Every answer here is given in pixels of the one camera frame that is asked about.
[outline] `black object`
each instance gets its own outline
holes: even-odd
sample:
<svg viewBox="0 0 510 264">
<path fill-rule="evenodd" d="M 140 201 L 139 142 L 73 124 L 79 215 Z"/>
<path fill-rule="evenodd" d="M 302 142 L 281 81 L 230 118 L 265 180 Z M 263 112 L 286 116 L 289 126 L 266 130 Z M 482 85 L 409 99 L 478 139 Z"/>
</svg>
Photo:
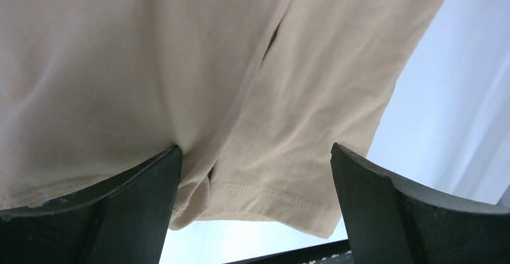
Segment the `black object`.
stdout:
<svg viewBox="0 0 510 264">
<path fill-rule="evenodd" d="M 510 263 L 510 209 L 446 194 L 335 144 L 354 263 Z"/>
<path fill-rule="evenodd" d="M 0 211 L 0 263 L 158 263 L 181 160 L 172 147 L 40 207 Z"/>
<path fill-rule="evenodd" d="M 352 264 L 347 240 L 277 253 L 230 264 Z"/>
</svg>

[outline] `wrinkled fabric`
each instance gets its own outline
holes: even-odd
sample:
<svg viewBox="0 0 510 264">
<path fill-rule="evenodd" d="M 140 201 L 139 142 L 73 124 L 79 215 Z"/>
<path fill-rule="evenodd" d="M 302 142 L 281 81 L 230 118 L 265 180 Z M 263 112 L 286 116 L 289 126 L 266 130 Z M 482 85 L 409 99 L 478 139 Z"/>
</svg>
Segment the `wrinkled fabric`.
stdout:
<svg viewBox="0 0 510 264">
<path fill-rule="evenodd" d="M 367 153 L 442 2 L 0 0 L 0 209 L 177 144 L 172 229 L 262 220 L 327 237 L 330 148 Z"/>
</svg>

